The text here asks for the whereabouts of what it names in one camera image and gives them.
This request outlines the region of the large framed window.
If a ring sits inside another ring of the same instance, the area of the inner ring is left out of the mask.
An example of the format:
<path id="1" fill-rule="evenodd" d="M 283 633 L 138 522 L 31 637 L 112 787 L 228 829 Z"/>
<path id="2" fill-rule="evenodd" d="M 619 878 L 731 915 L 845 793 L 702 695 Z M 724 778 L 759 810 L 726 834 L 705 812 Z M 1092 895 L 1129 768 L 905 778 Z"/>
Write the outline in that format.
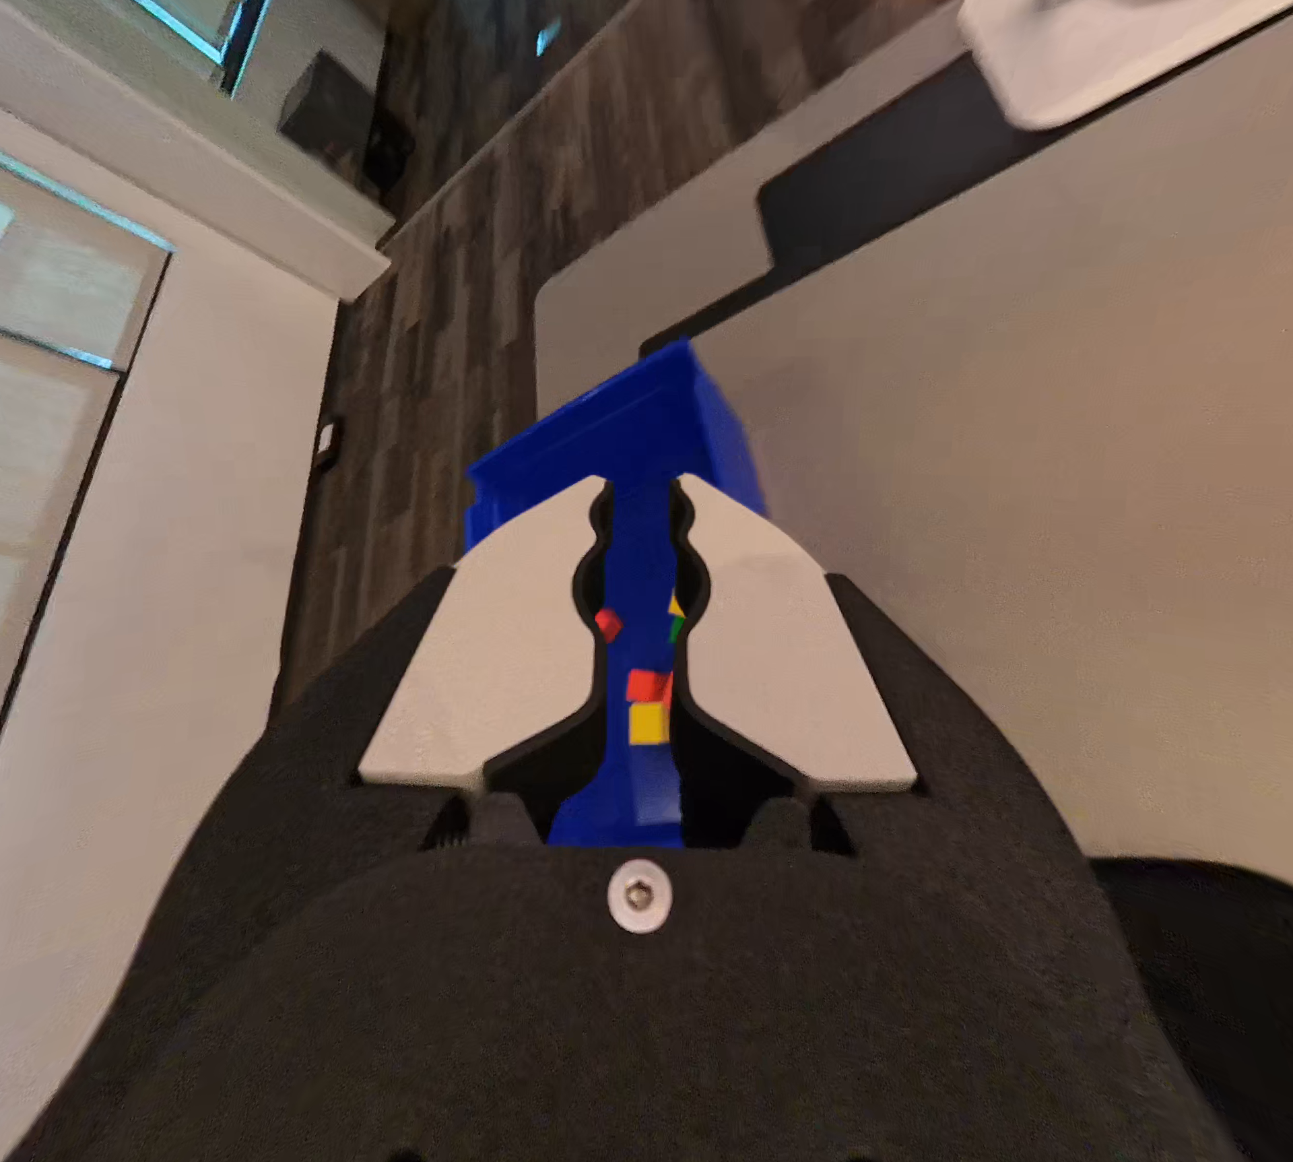
<path id="1" fill-rule="evenodd" d="M 0 695 L 70 557 L 171 245 L 0 158 Z"/>

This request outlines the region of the dark equipment case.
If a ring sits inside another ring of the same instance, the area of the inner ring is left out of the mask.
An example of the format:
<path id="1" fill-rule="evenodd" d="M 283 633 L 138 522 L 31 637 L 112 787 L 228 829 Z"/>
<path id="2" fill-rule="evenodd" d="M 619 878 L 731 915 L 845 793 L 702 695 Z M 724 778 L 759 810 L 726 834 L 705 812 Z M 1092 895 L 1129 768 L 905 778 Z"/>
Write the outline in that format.
<path id="1" fill-rule="evenodd" d="M 275 132 L 365 195 L 391 195 L 418 152 L 406 124 L 325 50 L 291 88 Z"/>

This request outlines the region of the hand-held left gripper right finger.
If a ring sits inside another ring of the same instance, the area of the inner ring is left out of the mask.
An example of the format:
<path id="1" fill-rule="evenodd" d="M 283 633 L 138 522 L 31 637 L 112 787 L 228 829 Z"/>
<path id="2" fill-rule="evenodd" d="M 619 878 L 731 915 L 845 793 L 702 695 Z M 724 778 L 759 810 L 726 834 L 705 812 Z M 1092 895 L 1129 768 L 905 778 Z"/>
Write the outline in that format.
<path id="1" fill-rule="evenodd" d="M 744 835 L 768 799 L 905 798 L 913 753 L 828 568 L 702 473 L 670 490 L 684 633 L 670 753 L 684 835 Z"/>

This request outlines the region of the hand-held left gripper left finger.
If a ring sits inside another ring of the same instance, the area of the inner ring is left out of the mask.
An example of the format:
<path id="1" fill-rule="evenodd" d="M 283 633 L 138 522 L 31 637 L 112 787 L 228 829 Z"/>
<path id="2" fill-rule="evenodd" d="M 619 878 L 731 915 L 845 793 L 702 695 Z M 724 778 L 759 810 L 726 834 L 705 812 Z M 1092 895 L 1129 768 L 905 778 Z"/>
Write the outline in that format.
<path id="1" fill-rule="evenodd" d="M 473 544 L 357 763 L 360 784 L 520 798 L 551 834 L 605 758 L 598 629 L 614 482 L 589 473 Z"/>

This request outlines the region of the blue plastic bin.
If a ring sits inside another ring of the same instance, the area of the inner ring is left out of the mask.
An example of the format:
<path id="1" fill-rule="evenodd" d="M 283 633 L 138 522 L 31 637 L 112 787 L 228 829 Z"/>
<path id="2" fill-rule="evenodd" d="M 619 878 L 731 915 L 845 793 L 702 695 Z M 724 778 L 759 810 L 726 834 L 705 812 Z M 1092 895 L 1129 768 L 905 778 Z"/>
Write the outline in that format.
<path id="1" fill-rule="evenodd" d="M 627 669 L 673 669 L 670 482 L 702 473 L 768 514 L 744 430 L 691 342 L 670 342 L 556 406 L 468 464 L 464 551 L 507 522 L 602 473 L 614 490 L 605 604 L 624 633 L 605 647 L 605 763 L 551 824 L 556 846 L 684 846 L 680 768 L 670 744 L 627 744 Z"/>

